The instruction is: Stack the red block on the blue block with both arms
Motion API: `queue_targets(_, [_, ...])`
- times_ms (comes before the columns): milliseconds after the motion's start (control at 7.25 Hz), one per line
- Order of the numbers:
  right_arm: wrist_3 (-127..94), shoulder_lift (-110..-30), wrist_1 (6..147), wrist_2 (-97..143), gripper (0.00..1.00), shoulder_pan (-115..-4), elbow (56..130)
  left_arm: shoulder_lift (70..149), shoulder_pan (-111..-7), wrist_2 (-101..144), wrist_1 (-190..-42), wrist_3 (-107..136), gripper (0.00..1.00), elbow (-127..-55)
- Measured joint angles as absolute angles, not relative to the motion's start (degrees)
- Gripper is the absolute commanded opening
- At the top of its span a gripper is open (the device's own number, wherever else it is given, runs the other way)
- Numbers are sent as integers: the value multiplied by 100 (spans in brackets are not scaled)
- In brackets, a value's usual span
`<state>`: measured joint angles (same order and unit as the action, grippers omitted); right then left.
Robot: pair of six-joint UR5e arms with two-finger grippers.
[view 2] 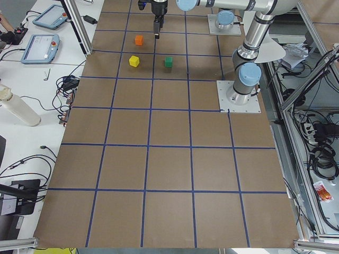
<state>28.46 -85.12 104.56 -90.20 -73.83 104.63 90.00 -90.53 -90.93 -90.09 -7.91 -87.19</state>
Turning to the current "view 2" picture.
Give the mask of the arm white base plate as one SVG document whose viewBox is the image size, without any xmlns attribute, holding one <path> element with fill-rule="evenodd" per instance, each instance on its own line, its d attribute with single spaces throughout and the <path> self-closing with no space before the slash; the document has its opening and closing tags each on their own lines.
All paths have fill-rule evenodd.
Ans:
<svg viewBox="0 0 339 254">
<path fill-rule="evenodd" d="M 248 95 L 240 95 L 234 91 L 233 83 L 233 80 L 217 81 L 219 111 L 221 113 L 261 113 L 255 88 Z"/>
<path fill-rule="evenodd" d="M 218 22 L 217 14 L 208 14 L 209 34 L 212 35 L 228 35 L 228 36 L 241 36 L 242 32 L 237 18 L 231 24 L 222 25 Z"/>
</svg>

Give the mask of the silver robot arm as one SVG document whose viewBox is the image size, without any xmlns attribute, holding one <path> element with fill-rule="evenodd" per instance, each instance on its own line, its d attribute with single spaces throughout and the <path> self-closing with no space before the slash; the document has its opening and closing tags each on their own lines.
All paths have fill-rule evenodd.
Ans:
<svg viewBox="0 0 339 254">
<path fill-rule="evenodd" d="M 221 10 L 216 16 L 215 26 L 219 30 L 229 30 L 234 25 L 243 25 L 242 17 L 229 10 Z"/>
<path fill-rule="evenodd" d="M 264 37 L 274 17 L 292 10 L 297 1 L 176 1 L 179 9 L 189 11 L 196 6 L 255 11 L 243 44 L 235 50 L 232 61 L 236 74 L 233 86 L 227 90 L 227 99 L 234 105 L 244 105 L 252 96 L 253 88 L 261 78 L 261 69 L 255 63 Z"/>
</svg>

